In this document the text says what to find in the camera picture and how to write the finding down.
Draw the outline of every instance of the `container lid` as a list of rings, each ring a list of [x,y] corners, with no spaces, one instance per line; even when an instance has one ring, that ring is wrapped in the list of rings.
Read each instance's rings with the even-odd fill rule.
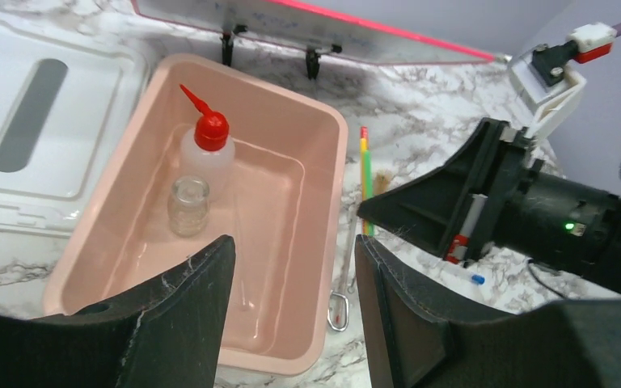
[[[149,71],[132,49],[0,14],[0,230],[72,233]]]

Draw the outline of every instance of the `lavender wall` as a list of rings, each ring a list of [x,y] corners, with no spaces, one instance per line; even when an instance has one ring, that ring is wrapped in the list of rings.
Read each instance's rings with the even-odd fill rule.
[[[299,0],[492,53],[515,53],[573,0]]]
[[[577,0],[529,39],[524,49],[562,43],[573,28],[592,22],[621,22],[621,2]],[[587,78],[585,96],[549,141],[570,179],[621,194],[621,37],[608,56],[574,66]]]

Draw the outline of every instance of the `glass vial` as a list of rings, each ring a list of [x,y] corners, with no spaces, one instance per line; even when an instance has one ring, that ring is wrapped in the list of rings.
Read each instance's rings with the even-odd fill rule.
[[[208,222],[208,183],[192,175],[177,179],[167,200],[170,230],[180,237],[192,237],[201,232]]]

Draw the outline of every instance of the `metal ring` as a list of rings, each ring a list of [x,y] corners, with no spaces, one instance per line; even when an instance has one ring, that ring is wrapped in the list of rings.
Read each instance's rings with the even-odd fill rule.
[[[332,291],[332,293],[330,294],[330,303],[332,303],[332,297],[340,297],[344,300],[344,311],[346,312],[346,318],[344,318],[344,325],[334,326],[334,322],[332,321],[332,317],[330,315],[330,309],[327,309],[327,323],[329,323],[330,328],[333,331],[341,333],[342,331],[346,330],[346,327],[349,326],[349,299],[345,295]]]

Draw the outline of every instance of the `marble countertop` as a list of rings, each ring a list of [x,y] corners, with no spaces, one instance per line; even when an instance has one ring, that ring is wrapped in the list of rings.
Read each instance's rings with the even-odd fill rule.
[[[0,11],[45,26],[92,36],[108,44],[127,44],[142,50],[154,64],[171,53],[196,53],[219,61],[217,34],[167,25],[133,14],[119,0],[0,0]],[[358,139],[359,128],[370,128],[374,171],[394,175],[392,187],[440,166],[467,139],[479,119],[508,120],[519,128],[529,122],[499,65],[383,66],[356,65],[324,57],[318,80],[306,78],[298,52],[268,44],[237,43],[233,67],[265,81],[333,106]],[[548,145],[537,150],[547,168],[558,173]],[[349,144],[344,176],[343,207],[337,235],[335,283],[349,232],[348,209],[359,191],[357,142]],[[383,230],[377,237],[405,263],[478,302],[509,312],[531,310],[554,296],[536,284],[526,270],[526,257],[495,249],[472,268],[485,276],[481,286],[451,276],[423,251]],[[14,244],[0,247],[0,313],[33,318],[43,313],[40,299],[48,275],[65,248],[65,239],[51,238],[48,246]],[[353,266],[349,272],[353,278]],[[570,297],[610,297],[614,294],[570,274],[542,275],[549,285]],[[297,377],[273,377],[220,368],[216,385],[267,387],[370,386],[357,294],[349,294],[350,325],[342,333],[327,333],[323,355]]]

